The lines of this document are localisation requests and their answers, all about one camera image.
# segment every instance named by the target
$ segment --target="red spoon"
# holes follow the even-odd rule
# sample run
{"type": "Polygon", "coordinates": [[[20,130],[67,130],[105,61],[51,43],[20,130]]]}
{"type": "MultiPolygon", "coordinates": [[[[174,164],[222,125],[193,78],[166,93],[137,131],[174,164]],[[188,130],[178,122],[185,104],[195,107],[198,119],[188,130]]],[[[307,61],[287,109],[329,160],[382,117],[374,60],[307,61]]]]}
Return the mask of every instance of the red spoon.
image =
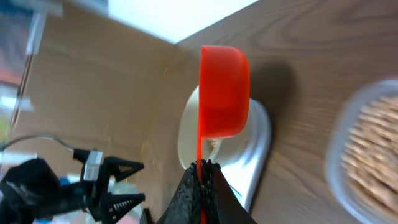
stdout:
{"type": "MultiPolygon", "coordinates": [[[[248,61],[234,47],[204,45],[201,48],[197,174],[202,176],[204,138],[227,138],[242,131],[249,112],[248,61]]],[[[206,223],[204,210],[201,223],[206,223]]]]}

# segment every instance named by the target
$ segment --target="wire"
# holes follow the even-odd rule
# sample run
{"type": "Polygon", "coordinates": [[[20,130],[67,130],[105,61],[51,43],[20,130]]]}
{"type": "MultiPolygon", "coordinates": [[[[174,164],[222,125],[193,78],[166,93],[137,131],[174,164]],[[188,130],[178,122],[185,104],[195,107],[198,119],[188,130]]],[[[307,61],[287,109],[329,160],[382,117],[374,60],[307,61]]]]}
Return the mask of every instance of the wire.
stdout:
{"type": "Polygon", "coordinates": [[[3,152],[4,150],[6,150],[8,147],[12,146],[13,144],[20,142],[20,141],[25,141],[28,139],[34,139],[34,138],[41,138],[41,139],[49,139],[52,141],[56,141],[58,142],[61,146],[65,147],[66,149],[68,149],[69,151],[73,152],[74,147],[69,146],[68,144],[66,144],[65,142],[63,142],[61,139],[55,137],[55,136],[51,136],[51,135],[31,135],[31,136],[23,136],[17,139],[14,139],[12,141],[7,142],[5,145],[3,145],[2,147],[0,147],[0,152],[3,152]]]}

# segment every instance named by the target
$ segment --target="transparent bowl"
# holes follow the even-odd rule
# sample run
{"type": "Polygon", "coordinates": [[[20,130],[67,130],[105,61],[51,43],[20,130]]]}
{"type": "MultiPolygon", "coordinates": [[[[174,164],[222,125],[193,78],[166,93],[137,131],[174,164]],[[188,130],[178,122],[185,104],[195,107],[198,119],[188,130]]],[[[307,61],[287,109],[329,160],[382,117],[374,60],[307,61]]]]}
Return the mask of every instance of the transparent bowl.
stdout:
{"type": "Polygon", "coordinates": [[[398,223],[398,219],[365,202],[349,186],[346,171],[342,166],[345,143],[349,142],[349,130],[361,114],[361,107],[382,96],[398,96],[398,80],[384,80],[360,90],[348,102],[335,127],[328,154],[326,155],[326,178],[333,195],[352,216],[362,223],[398,223]]]}

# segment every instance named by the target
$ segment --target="wooden table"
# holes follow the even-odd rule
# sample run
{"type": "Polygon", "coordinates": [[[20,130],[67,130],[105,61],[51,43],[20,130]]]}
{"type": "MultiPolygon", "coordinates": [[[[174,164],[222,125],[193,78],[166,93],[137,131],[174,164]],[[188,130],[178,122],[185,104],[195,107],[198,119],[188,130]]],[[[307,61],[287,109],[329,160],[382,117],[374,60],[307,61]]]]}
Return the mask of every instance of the wooden table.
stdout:
{"type": "Polygon", "coordinates": [[[253,218],[357,223],[330,192],[325,154],[344,103],[367,83],[398,77],[398,1],[260,0],[179,43],[142,150],[146,163],[155,158],[148,174],[161,177],[146,189],[158,196],[147,202],[155,219],[182,176],[178,126],[198,83],[203,44],[232,45],[246,54],[251,97],[271,116],[274,142],[253,218]]]}

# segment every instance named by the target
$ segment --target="beige wall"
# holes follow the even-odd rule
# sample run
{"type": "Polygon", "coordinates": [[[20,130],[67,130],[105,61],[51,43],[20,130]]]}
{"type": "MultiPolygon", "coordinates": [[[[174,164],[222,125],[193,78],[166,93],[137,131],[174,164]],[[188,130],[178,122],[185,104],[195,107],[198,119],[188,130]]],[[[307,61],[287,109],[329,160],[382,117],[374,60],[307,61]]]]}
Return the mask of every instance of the beige wall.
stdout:
{"type": "MultiPolygon", "coordinates": [[[[66,5],[62,18],[47,19],[23,92],[34,111],[20,111],[11,138],[55,134],[74,146],[140,161],[172,49],[66,5]]],[[[13,150],[37,151],[58,175],[80,171],[70,153],[45,140],[22,142],[13,150]]]]}

